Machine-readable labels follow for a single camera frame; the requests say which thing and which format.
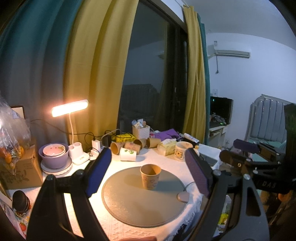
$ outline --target black lid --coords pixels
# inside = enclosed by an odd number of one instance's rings
[[[21,191],[17,190],[12,196],[12,207],[18,212],[26,212],[30,205],[30,201],[26,194]]]

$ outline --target human hand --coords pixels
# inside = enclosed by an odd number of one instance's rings
[[[157,241],[157,238],[156,237],[145,237],[141,239],[127,238],[127,239],[120,239],[119,241]]]

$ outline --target plastic bag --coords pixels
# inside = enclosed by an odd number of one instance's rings
[[[24,118],[0,96],[0,164],[15,175],[15,165],[30,146],[31,133]]]

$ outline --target round gray mat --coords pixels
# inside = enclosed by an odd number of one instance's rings
[[[177,200],[184,185],[172,173],[162,170],[154,190],[142,186],[140,167],[121,170],[105,182],[102,200],[109,213],[122,223],[153,228],[177,218],[186,204]]]

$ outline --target bowl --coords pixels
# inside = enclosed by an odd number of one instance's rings
[[[65,146],[62,144],[54,143],[49,144],[43,148],[43,155],[47,157],[61,156],[66,152]]]
[[[53,156],[53,157],[45,156],[43,154],[43,149],[46,146],[48,146],[48,144],[40,147],[40,149],[38,151],[39,155],[41,156],[41,158],[44,161],[44,164],[48,168],[51,168],[51,169],[59,169],[59,168],[62,168],[63,166],[65,166],[67,163],[68,155],[69,155],[69,146],[67,144],[63,144],[63,143],[57,143],[57,144],[61,144],[61,145],[65,146],[65,153],[60,156]]]

